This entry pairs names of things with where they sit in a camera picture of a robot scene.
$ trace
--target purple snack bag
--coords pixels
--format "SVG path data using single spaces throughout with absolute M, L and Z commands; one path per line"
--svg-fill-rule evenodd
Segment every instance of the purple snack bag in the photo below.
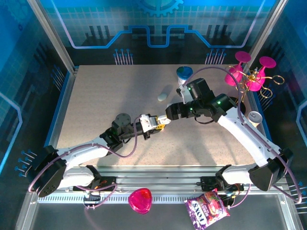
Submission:
M 185 205 L 195 230 L 204 230 L 221 218 L 229 216 L 216 189 L 186 200 Z

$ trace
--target gray floor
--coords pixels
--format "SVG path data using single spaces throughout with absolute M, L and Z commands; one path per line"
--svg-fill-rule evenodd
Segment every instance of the gray floor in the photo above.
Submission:
M 230 217 L 214 223 L 208 230 L 284 230 L 280 204 L 274 195 L 250 195 Z M 140 215 L 128 204 L 102 205 L 85 210 L 80 204 L 39 204 L 32 230 L 194 230 L 184 204 L 153 205 Z

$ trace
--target candy bag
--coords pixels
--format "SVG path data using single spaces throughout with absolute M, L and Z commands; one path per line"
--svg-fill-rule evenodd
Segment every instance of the candy bag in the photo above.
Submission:
M 217 189 L 185 201 L 195 230 L 204 230 L 223 217 L 229 216 Z

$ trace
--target speckled tabletop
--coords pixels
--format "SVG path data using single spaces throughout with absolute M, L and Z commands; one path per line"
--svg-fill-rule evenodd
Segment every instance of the speckled tabletop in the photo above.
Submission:
M 80 66 L 59 137 L 57 148 L 90 141 L 107 128 L 119 113 L 127 113 L 133 120 L 140 114 L 163 115 L 168 103 L 180 102 L 176 93 L 176 69 L 182 65 L 123 65 Z M 194 71 L 204 65 L 189 65 Z M 210 69 L 198 73 L 215 96 L 236 95 L 236 88 L 224 82 L 225 73 Z M 159 102 L 162 92 L 168 98 Z M 245 100 L 247 111 L 250 106 Z M 127 155 L 134 141 L 118 152 Z M 162 132 L 149 140 L 142 136 L 134 155 L 129 158 L 107 156 L 86 164 L 112 165 L 226 165 L 250 164 L 252 157 L 226 129 L 217 123 L 200 125 L 191 119 L 171 122 Z

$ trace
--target white soap bar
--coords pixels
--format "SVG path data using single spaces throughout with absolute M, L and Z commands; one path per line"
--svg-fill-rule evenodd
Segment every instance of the white soap bar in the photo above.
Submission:
M 159 96 L 158 96 L 158 101 L 162 102 L 164 101 L 165 99 L 167 98 L 167 94 L 165 92 L 161 93 Z

